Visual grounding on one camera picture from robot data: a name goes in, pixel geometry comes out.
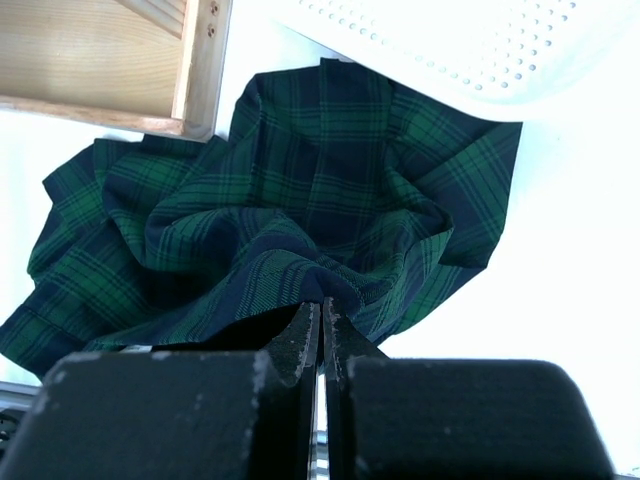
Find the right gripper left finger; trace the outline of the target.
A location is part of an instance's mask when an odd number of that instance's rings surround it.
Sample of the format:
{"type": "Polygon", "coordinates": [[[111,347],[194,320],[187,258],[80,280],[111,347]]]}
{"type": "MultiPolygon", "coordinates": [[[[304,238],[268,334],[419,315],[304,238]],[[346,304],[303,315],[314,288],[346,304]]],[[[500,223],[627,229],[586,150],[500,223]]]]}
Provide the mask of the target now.
{"type": "Polygon", "coordinates": [[[5,479],[307,479],[320,308],[253,351],[60,360],[1,462],[5,479]]]}

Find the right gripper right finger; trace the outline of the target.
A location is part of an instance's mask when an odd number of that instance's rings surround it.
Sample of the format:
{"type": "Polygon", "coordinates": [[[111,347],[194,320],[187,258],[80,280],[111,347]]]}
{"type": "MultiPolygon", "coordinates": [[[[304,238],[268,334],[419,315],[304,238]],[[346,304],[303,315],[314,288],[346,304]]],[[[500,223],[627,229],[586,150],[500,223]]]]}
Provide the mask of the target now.
{"type": "Polygon", "coordinates": [[[539,360],[392,359],[322,307],[334,479],[611,479],[586,402],[539,360]]]}

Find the green plaid skirt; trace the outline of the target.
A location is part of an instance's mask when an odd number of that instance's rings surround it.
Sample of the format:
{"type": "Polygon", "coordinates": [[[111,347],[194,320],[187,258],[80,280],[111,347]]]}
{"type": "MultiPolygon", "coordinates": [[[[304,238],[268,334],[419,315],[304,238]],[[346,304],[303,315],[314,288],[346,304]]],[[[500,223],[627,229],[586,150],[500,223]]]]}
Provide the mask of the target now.
{"type": "Polygon", "coordinates": [[[227,138],[98,139],[44,181],[34,289],[1,352],[43,377],[327,297],[380,344],[487,267],[521,131],[325,59],[254,76],[227,138]]]}

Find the wooden clothes rack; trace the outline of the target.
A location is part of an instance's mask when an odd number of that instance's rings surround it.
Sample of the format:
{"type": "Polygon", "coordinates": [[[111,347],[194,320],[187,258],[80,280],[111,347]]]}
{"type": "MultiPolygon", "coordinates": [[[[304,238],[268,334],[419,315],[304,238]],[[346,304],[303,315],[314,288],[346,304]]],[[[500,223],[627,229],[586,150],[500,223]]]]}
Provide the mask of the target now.
{"type": "Polygon", "coordinates": [[[206,142],[229,1],[3,0],[1,107],[206,142]]]}

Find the white plastic basket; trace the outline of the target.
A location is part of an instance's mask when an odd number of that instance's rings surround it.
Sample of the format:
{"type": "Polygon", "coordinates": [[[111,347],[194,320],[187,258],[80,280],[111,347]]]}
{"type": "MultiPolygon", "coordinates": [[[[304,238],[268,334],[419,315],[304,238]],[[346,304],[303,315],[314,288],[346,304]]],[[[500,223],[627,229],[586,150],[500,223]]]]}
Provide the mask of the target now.
{"type": "Polygon", "coordinates": [[[636,1],[274,1],[320,45],[468,115],[524,121],[579,81],[636,1]]]}

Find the aluminium mounting rail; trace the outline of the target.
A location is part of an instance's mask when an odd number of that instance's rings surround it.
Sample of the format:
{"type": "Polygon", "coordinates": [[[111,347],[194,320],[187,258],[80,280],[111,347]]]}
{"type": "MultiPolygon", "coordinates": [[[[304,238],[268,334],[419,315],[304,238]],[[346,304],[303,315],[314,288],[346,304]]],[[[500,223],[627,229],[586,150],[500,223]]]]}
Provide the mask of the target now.
{"type": "Polygon", "coordinates": [[[39,388],[35,386],[1,382],[0,387],[0,431],[1,455],[9,447],[10,440],[15,436],[22,418],[28,412],[39,388]]]}

